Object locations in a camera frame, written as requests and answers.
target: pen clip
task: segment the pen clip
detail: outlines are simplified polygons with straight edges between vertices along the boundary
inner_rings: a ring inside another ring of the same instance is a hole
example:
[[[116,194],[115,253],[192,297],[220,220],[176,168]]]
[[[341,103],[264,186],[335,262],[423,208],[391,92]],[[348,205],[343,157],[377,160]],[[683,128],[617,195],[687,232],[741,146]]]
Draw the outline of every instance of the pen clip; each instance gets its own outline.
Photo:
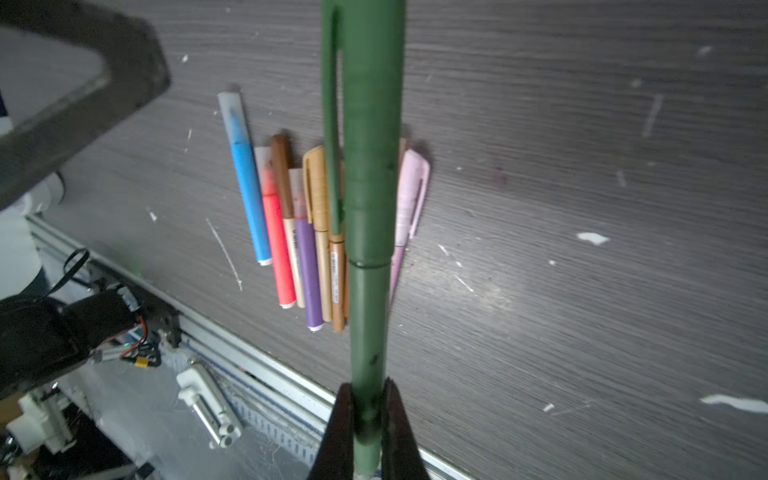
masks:
[[[312,195],[310,195],[310,158],[304,155],[304,162],[301,164],[302,175],[304,176],[304,201],[306,202],[306,222],[314,223]]]
[[[421,177],[419,178],[421,183],[419,184],[419,201],[416,204],[416,210],[413,213],[411,219],[411,230],[408,232],[408,238],[411,239],[416,235],[416,228],[419,226],[419,218],[422,216],[422,207],[424,207],[424,199],[427,196],[427,183],[429,182],[429,162],[422,157],[418,156],[419,164],[421,165]]]
[[[326,147],[326,184],[330,233],[341,235],[343,201],[339,183],[339,119],[336,100],[336,51],[339,48],[340,8],[336,0],[323,0],[323,32],[320,48],[320,80],[323,91],[323,136]]]

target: red wire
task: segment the red wire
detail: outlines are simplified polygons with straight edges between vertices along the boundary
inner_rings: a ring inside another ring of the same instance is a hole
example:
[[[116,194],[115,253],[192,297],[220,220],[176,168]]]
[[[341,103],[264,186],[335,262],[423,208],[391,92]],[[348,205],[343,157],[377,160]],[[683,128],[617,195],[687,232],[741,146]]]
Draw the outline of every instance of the red wire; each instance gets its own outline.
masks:
[[[141,323],[141,326],[144,328],[144,334],[141,336],[141,339],[140,339],[138,342],[136,342],[136,343],[134,343],[133,345],[131,345],[131,348],[130,348],[130,349],[128,349],[128,350],[125,350],[125,351],[124,351],[122,354],[120,354],[120,358],[123,358],[123,357],[125,357],[125,356],[126,356],[128,353],[132,352],[132,351],[133,351],[134,349],[136,349],[136,348],[137,348],[139,345],[141,345],[142,343],[144,343],[144,341],[147,339],[147,334],[148,334],[148,331],[147,331],[147,324],[144,322],[144,317],[142,317],[141,315],[139,315],[139,316],[137,316],[136,318],[138,319],[139,323]]]

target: purple marker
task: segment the purple marker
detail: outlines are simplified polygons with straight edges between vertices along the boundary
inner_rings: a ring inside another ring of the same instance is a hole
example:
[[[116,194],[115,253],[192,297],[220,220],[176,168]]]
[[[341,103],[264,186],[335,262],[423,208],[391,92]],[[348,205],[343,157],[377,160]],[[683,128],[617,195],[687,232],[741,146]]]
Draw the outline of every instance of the purple marker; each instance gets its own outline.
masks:
[[[291,168],[290,190],[293,198],[293,218],[296,220],[296,248],[299,251],[301,283],[304,286],[306,326],[313,332],[323,328],[323,305],[320,303],[320,280],[317,274],[315,230],[306,221],[304,173],[302,168]]]

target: red marker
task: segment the red marker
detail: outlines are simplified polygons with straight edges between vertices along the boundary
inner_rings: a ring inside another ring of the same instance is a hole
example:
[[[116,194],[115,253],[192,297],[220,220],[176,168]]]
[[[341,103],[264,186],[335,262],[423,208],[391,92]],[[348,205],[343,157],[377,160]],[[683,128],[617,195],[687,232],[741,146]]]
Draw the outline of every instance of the red marker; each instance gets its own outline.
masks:
[[[270,238],[272,265],[277,283],[277,301],[283,308],[296,305],[296,291],[293,288],[293,274],[290,269],[286,233],[283,228],[283,213],[280,211],[280,198],[277,196],[274,172],[272,170],[272,149],[255,147],[256,169],[259,172],[259,184],[264,203],[266,233]]]

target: pen cap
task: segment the pen cap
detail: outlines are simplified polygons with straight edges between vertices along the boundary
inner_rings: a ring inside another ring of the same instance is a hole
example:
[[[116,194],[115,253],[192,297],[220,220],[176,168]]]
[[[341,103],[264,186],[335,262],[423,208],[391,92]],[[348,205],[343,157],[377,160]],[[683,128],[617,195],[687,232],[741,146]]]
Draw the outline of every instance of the pen cap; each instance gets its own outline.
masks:
[[[303,169],[307,218],[314,224],[316,232],[325,232],[328,230],[328,187],[322,145],[304,154]]]
[[[224,119],[224,128],[231,144],[248,144],[248,130],[245,128],[245,114],[240,94],[234,91],[223,91],[219,95],[219,108]]]
[[[272,137],[272,171],[275,174],[277,196],[280,198],[280,209],[283,218],[293,218],[293,200],[291,199],[291,184],[288,178],[288,165],[290,163],[290,149],[288,137],[274,135]]]
[[[288,170],[290,177],[291,200],[293,201],[293,216],[296,219],[306,219],[306,199],[304,198],[304,173],[301,168]]]
[[[398,247],[408,243],[408,238],[413,238],[416,233],[428,180],[429,162],[415,151],[407,150],[403,155],[397,183],[395,245]]]
[[[254,147],[253,156],[256,157],[256,170],[259,172],[259,185],[261,196],[277,195],[275,175],[272,169],[272,148]]]

